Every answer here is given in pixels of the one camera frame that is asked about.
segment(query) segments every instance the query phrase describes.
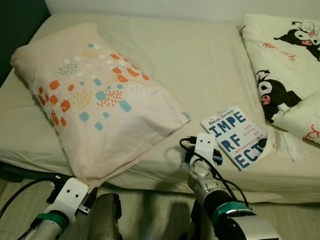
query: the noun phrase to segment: book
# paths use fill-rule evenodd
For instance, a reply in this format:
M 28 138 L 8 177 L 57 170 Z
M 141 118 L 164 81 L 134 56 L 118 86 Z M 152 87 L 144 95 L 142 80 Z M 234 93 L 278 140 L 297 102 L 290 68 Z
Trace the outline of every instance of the book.
M 251 121 L 237 105 L 230 105 L 202 121 L 201 126 L 215 135 L 220 148 L 239 170 L 253 164 L 263 152 L 268 133 Z

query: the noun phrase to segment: bed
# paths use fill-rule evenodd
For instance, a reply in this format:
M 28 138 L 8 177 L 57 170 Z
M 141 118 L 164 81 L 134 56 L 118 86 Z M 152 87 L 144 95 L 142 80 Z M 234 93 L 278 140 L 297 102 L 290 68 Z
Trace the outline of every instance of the bed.
M 236 103 L 268 131 L 268 150 L 245 171 L 238 171 L 221 151 L 224 161 L 219 172 L 237 183 L 250 202 L 320 202 L 319 145 L 304 140 L 306 160 L 293 162 L 282 131 L 265 121 L 255 74 L 234 23 L 60 13 L 47 19 L 32 41 L 79 23 L 97 23 L 99 33 L 113 48 L 139 63 L 192 116 L 191 122 L 143 154 L 139 164 L 108 183 L 190 193 L 179 140 L 204 132 L 201 121 Z M 50 121 L 14 70 L 0 88 L 0 133 L 1 162 L 73 174 Z

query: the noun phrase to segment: cartoon print blanket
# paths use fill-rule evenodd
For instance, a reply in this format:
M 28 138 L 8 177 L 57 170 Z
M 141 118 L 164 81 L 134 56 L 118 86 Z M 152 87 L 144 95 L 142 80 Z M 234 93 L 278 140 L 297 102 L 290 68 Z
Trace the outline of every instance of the cartoon print blanket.
M 320 144 L 320 21 L 248 14 L 243 25 L 265 118 Z

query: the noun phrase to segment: kuromi character print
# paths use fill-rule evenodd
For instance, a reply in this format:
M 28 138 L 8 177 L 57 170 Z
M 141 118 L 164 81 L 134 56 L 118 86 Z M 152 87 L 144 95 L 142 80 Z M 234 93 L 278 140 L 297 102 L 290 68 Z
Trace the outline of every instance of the kuromi character print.
M 269 79 L 269 70 L 260 70 L 256 75 L 264 115 L 270 123 L 274 122 L 277 115 L 284 114 L 301 101 L 295 92 L 287 91 L 281 82 Z
M 282 40 L 292 45 L 305 47 L 320 62 L 320 26 L 312 21 L 293 21 L 293 29 L 275 40 Z

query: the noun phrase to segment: pink pillowcase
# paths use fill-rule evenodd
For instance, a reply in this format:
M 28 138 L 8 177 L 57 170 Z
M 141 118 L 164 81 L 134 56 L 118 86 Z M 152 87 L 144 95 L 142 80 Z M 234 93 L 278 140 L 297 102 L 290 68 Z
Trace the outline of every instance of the pink pillowcase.
M 91 189 L 191 119 L 92 23 L 18 48 L 11 65 L 52 121 L 73 173 Z

